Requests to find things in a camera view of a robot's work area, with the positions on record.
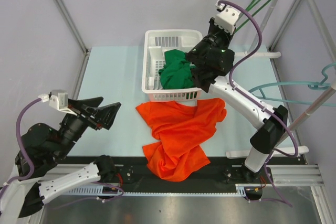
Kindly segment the green t shirt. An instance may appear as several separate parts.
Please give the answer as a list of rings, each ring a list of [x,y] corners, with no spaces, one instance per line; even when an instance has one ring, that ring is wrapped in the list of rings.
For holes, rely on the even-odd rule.
[[[173,49],[164,53],[165,64],[158,73],[165,90],[194,88],[191,70],[194,66],[185,58],[183,51]]]

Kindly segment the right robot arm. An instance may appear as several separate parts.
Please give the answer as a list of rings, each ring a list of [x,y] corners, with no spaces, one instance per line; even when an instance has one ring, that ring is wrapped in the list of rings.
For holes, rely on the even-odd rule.
[[[254,183],[261,177],[261,169],[281,137],[290,133],[288,110],[282,105],[274,108],[262,102],[232,80],[235,58],[234,51],[229,49],[232,37],[211,18],[208,34],[185,53],[185,58],[193,64],[194,85],[223,99],[257,130],[250,138],[249,154],[238,170],[238,179]]]

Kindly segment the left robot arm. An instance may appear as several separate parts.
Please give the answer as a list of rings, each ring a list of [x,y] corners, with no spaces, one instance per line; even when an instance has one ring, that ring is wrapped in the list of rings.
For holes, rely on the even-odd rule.
[[[21,134],[20,125],[25,112],[37,103],[49,105],[65,114],[59,129],[37,123]],[[63,161],[87,128],[109,130],[121,103],[101,106],[103,97],[84,100],[68,98],[64,90],[42,94],[26,105],[16,121],[19,152],[11,176],[1,188],[1,223],[15,222],[18,218],[39,212],[63,193],[89,184],[107,184],[117,175],[112,158],[101,155],[84,168],[49,181],[44,176]]]

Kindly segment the orange t shirt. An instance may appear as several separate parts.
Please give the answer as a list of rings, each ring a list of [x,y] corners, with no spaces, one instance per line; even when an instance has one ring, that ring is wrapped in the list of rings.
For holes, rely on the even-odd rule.
[[[207,155],[201,144],[216,132],[227,115],[220,98],[197,100],[195,106],[175,101],[147,102],[136,107],[157,142],[142,147],[150,165],[159,171],[181,163],[203,165]]]

